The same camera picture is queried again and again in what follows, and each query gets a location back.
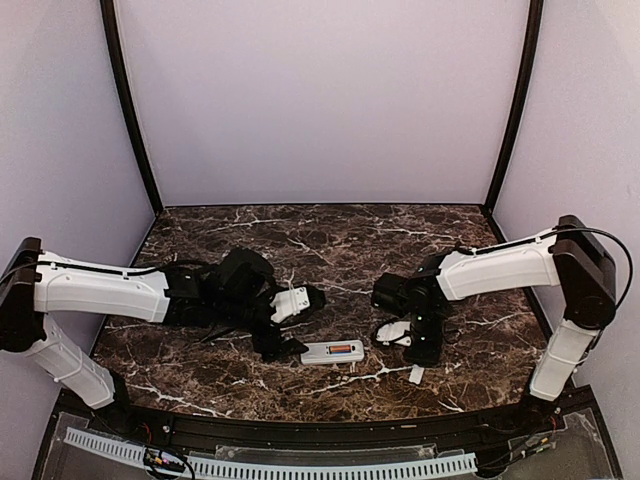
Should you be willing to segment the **white battery cover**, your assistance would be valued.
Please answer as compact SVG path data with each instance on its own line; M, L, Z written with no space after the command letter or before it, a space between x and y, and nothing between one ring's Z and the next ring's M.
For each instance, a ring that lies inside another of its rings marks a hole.
M419 365L413 365L408 381L414 385L419 385L423 379L425 368Z

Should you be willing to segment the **orange battery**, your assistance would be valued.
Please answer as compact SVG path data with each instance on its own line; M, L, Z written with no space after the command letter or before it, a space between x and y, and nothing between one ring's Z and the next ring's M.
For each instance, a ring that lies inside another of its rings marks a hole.
M338 352L349 352L352 350L352 346L350 344L335 344L329 346L330 351L338 351Z

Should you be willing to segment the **white remote control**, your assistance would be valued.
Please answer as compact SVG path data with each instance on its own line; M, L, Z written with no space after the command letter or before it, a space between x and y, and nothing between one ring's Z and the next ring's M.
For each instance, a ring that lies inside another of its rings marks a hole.
M300 355L303 365L357 363L365 357L360 340L314 342L306 344L306 347L308 350Z

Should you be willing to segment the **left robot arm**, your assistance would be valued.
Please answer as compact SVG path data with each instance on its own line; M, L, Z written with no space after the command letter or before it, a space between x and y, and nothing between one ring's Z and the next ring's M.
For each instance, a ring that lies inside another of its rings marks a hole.
M324 293L310 285L285 287L258 253L231 250L219 263L177 260L146 268L79 262L22 241L1 277L1 348L35 359L55 382L72 390L120 436L141 427L123 381L91 360L63 333L55 312L129 317L169 327L244 330L265 361L304 353L281 324L322 309Z

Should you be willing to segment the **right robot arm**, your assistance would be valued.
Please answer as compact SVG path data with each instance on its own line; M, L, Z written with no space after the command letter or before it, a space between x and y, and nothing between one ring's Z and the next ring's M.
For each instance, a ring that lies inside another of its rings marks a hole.
M547 402L560 396L629 293L617 288L616 264L600 243L602 237L617 239L575 215L564 215L554 227L533 236L429 256L409 277L385 273L374 284L371 304L392 318L376 329L374 340L403 346L411 364L434 367L452 303L498 291L561 288L562 320L531 374L530 396L510 413L511 426L530 434L547 420Z

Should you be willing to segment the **black front rail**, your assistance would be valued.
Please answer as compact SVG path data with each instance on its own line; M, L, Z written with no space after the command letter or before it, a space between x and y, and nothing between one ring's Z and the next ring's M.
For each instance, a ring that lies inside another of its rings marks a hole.
M440 451L491 450L531 433L569 427L573 413L594 425L602 420L590 387L565 392L550 407L510 404L467 413L390 421L268 422L171 413L136 406L140 422L133 439L182 451L214 451L222 446L292 450L348 450L433 444Z

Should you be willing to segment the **right black frame post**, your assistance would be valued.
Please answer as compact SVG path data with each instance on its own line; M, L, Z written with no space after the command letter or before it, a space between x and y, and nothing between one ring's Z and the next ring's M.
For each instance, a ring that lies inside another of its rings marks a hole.
M488 192L483 203L483 209L488 217L492 217L496 209L509 169L510 161L515 149L515 144L521 125L533 73L542 24L543 10L543 0L531 0L529 2L521 58L519 61L519 68L509 109L509 115L507 118L491 182L489 184Z

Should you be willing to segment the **black frame post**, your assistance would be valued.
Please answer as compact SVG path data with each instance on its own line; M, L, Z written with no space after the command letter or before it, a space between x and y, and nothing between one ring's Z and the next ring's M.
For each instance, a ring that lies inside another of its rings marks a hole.
M144 144L134 105L117 20L116 2L113 0L100 0L99 5L109 61L126 131L147 199L154 215L158 216L163 212L164 205L152 171L151 161Z
M509 169L510 161L515 149L515 144L521 125L533 73L542 24L543 10L543 0L531 0L529 2L521 58L519 61L519 68L509 109L509 115L507 118L491 182L489 184L488 192L483 203L483 209L488 217L492 217L496 209Z

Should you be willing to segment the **left black frame post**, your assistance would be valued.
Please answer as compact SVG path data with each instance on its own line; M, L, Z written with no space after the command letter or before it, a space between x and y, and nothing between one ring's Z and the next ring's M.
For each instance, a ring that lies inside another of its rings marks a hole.
M113 0L100 0L99 5L109 61L126 131L147 199L154 215L158 216L163 212L164 205L152 171L151 161L144 144L134 105L117 20L116 2Z

